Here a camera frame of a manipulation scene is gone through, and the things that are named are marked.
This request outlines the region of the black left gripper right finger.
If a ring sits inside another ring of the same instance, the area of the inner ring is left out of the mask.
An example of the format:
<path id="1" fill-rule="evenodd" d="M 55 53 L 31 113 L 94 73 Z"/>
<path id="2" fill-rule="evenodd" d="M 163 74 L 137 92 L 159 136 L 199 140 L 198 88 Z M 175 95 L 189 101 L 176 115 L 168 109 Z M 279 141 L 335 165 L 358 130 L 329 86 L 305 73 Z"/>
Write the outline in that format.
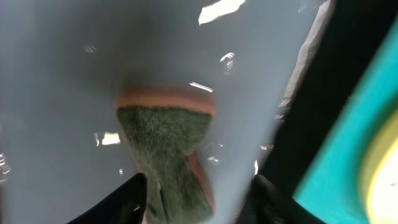
<path id="1" fill-rule="evenodd" d="M 236 223 L 324 224 L 261 174 L 254 176 Z"/>

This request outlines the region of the yellow plate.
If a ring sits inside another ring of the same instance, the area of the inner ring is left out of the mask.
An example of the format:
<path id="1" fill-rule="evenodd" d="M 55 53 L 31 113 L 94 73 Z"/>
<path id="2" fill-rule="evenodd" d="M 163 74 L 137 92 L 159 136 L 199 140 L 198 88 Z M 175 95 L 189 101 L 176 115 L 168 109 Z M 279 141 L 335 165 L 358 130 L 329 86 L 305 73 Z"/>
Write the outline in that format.
<path id="1" fill-rule="evenodd" d="M 369 140 L 358 185 L 369 223 L 397 224 L 397 109 Z"/>

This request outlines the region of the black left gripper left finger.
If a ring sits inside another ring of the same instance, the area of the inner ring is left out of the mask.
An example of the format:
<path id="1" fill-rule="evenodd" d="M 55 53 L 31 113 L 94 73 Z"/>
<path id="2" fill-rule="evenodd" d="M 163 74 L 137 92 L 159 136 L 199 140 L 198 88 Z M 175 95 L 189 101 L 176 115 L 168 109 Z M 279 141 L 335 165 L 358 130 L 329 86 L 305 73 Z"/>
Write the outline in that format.
<path id="1" fill-rule="evenodd" d="M 68 224 L 141 224 L 147 205 L 147 179 L 138 173 Z"/>

